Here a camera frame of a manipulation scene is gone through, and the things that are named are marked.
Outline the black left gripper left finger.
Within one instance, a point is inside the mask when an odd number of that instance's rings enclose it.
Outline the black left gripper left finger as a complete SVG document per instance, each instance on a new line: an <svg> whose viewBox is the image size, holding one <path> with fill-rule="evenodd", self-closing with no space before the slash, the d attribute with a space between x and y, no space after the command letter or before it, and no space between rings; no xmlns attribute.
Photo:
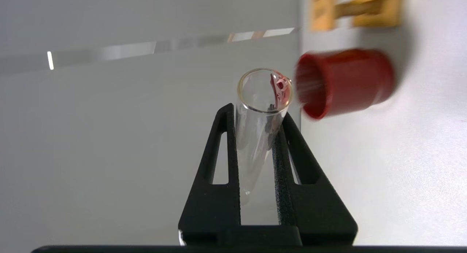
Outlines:
<svg viewBox="0 0 467 253"><path fill-rule="evenodd" d="M227 135L226 184L213 184L221 136ZM235 139L235 107L220 108L212 123L204 152L179 220L182 246L217 244L225 230L238 227L240 184Z"/></svg>

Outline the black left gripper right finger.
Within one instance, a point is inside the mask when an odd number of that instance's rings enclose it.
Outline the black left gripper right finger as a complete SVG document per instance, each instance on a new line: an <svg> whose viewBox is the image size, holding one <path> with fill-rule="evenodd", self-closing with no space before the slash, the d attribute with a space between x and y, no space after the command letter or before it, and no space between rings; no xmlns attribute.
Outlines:
<svg viewBox="0 0 467 253"><path fill-rule="evenodd" d="M289 114L272 152L279 224L294 226L305 246L352 246L357 223Z"/></svg>

